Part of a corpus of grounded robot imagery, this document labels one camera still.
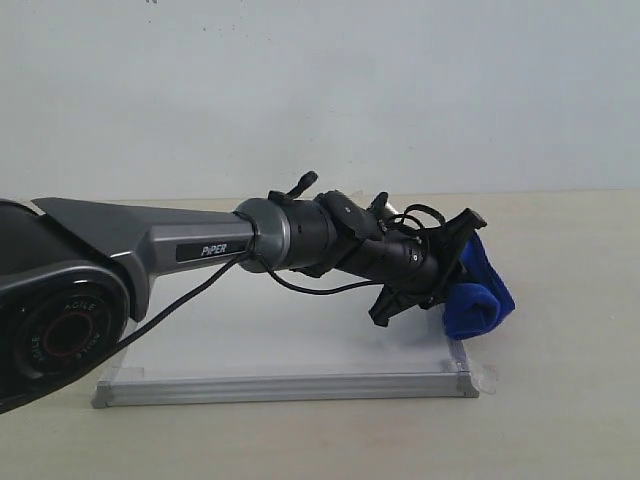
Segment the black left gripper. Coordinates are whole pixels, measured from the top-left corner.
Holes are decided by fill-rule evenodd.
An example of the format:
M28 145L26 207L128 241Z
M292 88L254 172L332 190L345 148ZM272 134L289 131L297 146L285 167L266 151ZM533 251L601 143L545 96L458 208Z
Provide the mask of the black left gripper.
M391 317L414 306L428 309L443 302L447 289L465 273L464 248L486 225L469 208L450 220L431 207L409 207L383 219L372 274L383 289L369 310L373 323L386 327Z

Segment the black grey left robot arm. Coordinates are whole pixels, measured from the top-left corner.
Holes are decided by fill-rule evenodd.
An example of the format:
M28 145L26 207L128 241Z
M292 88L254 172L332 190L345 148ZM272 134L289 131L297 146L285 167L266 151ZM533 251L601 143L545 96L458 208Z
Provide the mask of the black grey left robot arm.
M158 277L235 266L278 278L331 270L377 285L376 325L445 299L469 269L463 252L484 219L453 218L413 204L393 211L385 194L368 207L329 191L251 198L231 212L40 198L1 204L1 409L9 412L79 380L159 323L148 316Z

